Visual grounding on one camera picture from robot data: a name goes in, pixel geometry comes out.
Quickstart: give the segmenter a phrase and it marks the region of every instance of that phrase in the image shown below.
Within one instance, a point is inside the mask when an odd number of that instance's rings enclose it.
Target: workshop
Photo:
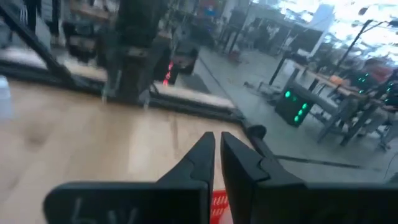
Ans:
[[[397,222],[396,12],[0,0],[0,223]]]

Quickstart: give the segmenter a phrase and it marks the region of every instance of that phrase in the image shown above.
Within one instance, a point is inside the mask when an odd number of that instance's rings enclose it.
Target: orange object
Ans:
[[[218,224],[224,210],[228,208],[228,198],[225,190],[213,191],[210,210],[210,224]]]
[[[336,76],[336,75],[332,75],[332,76],[329,78],[329,81],[331,81],[332,83],[334,83],[334,84],[336,84],[336,85],[341,85],[341,84],[343,84],[343,79],[340,78],[340,77],[338,77],[338,76]]]

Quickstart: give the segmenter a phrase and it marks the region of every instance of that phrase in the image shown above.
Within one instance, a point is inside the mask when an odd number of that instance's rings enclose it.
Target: red led light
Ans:
[[[173,65],[174,65],[173,62],[169,63],[169,70],[167,71],[166,76],[164,77],[163,85],[169,84],[169,79],[172,77],[171,71],[172,71]]]

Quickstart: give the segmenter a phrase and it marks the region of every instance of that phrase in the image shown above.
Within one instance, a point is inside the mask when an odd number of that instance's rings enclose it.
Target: concrete floor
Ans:
[[[194,75],[200,76],[212,94],[230,98],[250,122],[266,126],[268,132],[264,140],[275,155],[306,161],[281,161],[288,171],[311,182],[384,182],[398,172],[397,156],[384,178],[388,163],[397,153],[398,141],[391,144],[392,149],[388,152],[376,149],[376,135],[360,140],[354,138],[346,147],[341,147],[341,136],[329,134],[323,142],[317,144],[315,138],[322,124],[314,117],[308,115],[299,128],[289,126],[265,99],[243,85],[244,82],[254,86],[258,86],[261,81],[268,82],[279,58],[252,51],[243,52],[241,60],[243,62],[236,65],[216,52],[203,48],[200,50]],[[283,87],[289,74],[281,72],[274,85]],[[297,79],[303,85],[312,82],[307,77]],[[314,162],[335,162],[361,167],[353,169],[339,164],[321,165]]]

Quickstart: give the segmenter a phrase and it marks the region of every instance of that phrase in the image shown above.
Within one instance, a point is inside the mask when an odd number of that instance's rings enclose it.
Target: black wire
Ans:
[[[396,157],[396,155],[398,155],[398,153],[395,153],[394,156],[391,158],[390,162],[388,163],[388,167],[387,167],[386,173],[384,174],[383,180],[386,179],[388,170],[390,169],[390,166],[391,166],[391,162],[394,160],[394,158]]]

